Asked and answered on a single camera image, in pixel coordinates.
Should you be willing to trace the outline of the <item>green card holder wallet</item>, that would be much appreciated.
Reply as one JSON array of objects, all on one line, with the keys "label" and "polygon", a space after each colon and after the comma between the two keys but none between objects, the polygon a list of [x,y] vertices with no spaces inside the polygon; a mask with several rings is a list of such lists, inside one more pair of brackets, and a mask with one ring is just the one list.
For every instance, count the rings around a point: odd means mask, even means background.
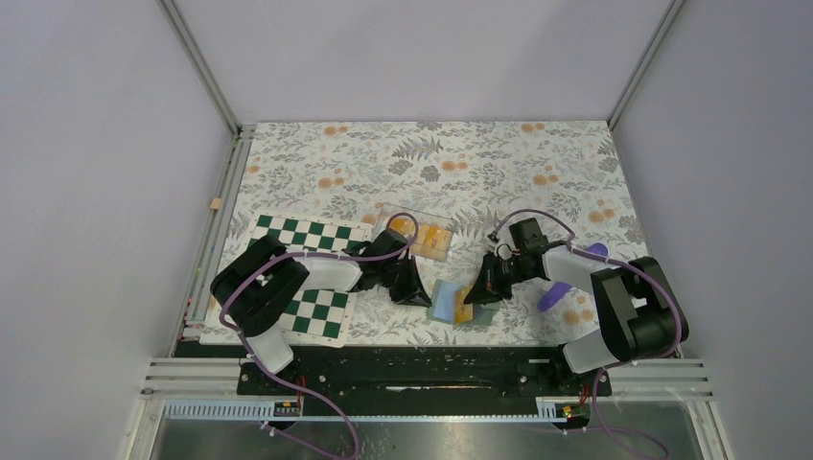
[{"label": "green card holder wallet", "polygon": [[489,326],[501,303],[465,304],[464,297],[470,286],[438,280],[432,291],[429,321],[457,326]]}]

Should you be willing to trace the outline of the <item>clear box with orange blocks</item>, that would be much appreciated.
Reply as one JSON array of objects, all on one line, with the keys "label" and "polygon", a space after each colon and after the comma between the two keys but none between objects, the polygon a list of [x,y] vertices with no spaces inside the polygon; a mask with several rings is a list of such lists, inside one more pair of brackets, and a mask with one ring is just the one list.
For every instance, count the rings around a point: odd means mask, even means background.
[{"label": "clear box with orange blocks", "polygon": [[451,250],[456,225],[451,218],[411,210],[403,206],[384,203],[380,209],[375,232],[391,228],[411,239],[417,239],[411,246],[415,257],[446,262]]}]

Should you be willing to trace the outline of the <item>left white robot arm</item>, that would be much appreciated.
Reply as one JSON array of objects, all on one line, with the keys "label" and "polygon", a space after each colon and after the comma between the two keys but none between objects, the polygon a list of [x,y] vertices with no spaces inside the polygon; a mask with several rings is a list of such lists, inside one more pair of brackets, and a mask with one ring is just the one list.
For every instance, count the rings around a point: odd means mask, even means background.
[{"label": "left white robot arm", "polygon": [[283,336],[281,317],[305,290],[351,293],[382,287],[396,305],[431,306],[410,241],[386,229],[373,241],[339,252],[289,252],[273,236],[251,244],[217,274],[210,293],[221,306],[222,324],[235,331],[261,370],[261,382],[276,394],[297,381],[293,351]]}]

